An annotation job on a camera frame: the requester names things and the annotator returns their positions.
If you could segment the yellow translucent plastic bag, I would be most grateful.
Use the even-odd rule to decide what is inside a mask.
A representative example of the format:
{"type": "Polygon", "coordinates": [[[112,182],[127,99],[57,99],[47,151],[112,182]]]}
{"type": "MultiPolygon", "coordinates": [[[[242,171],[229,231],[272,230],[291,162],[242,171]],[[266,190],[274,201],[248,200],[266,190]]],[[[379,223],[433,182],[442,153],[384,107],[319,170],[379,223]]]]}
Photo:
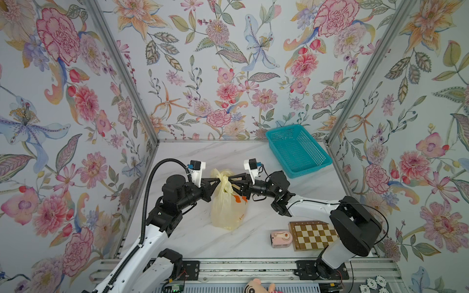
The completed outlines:
{"type": "Polygon", "coordinates": [[[235,200],[232,196],[232,184],[228,177],[234,175],[229,170],[218,171],[212,169],[211,176],[221,180],[216,194],[211,201],[211,224],[214,227],[222,228],[228,231],[235,230],[243,223],[248,200],[243,197],[242,200],[235,200]]]}

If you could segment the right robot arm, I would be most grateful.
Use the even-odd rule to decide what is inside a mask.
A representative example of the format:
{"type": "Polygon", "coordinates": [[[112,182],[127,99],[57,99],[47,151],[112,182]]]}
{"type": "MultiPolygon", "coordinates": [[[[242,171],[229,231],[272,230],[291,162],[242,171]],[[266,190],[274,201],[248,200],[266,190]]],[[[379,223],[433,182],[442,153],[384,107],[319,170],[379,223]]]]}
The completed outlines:
{"type": "Polygon", "coordinates": [[[228,177],[239,195],[249,198],[261,195],[272,198],[272,209],[281,216],[304,217],[333,226],[338,239],[322,250],[313,264],[317,272],[332,272],[354,256],[368,256],[382,232],[382,225],[355,198],[312,200],[288,190],[290,182],[282,171],[272,173],[265,181],[247,174],[228,177]]]}

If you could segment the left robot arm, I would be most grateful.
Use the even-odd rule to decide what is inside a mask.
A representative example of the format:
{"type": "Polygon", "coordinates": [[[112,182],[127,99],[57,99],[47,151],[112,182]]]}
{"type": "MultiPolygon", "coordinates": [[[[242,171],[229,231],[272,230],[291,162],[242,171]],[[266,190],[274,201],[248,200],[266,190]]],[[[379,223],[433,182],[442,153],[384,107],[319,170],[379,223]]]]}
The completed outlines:
{"type": "Polygon", "coordinates": [[[136,285],[150,289],[154,285],[179,278],[184,272],[180,253],[164,248],[163,244],[183,218],[183,210],[199,200],[209,202],[221,182],[218,178],[203,178],[196,185],[182,175],[172,175],[162,186],[162,197],[149,212],[140,237],[124,259],[94,289],[95,293],[131,293],[136,285]]]}

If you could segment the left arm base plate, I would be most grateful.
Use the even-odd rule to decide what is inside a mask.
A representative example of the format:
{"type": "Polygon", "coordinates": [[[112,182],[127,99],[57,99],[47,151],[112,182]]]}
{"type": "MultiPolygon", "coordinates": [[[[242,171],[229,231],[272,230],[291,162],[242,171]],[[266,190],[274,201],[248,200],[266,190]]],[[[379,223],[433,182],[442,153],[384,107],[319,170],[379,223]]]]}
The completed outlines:
{"type": "MultiPolygon", "coordinates": [[[[146,265],[144,272],[147,271],[152,271],[152,272],[158,272],[158,268],[156,265],[157,259],[151,259],[149,263],[146,265]]],[[[198,281],[199,280],[199,273],[200,273],[200,261],[188,261],[188,260],[183,260],[182,265],[180,268],[176,269],[176,273],[173,272],[173,264],[170,262],[168,263],[170,266],[168,268],[169,272],[171,275],[167,278],[164,278],[163,280],[172,280],[172,281],[198,281]]]]}

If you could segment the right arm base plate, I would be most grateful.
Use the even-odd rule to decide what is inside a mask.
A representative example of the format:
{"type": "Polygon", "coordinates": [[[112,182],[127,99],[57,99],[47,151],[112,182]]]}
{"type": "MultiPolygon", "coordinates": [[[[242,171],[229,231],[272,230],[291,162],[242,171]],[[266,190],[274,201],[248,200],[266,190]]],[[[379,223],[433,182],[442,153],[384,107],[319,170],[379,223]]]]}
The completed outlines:
{"type": "Polygon", "coordinates": [[[333,269],[326,265],[323,261],[317,260],[299,260],[296,261],[296,269],[294,274],[300,280],[348,280],[350,279],[345,264],[341,264],[337,269],[333,269]]]}

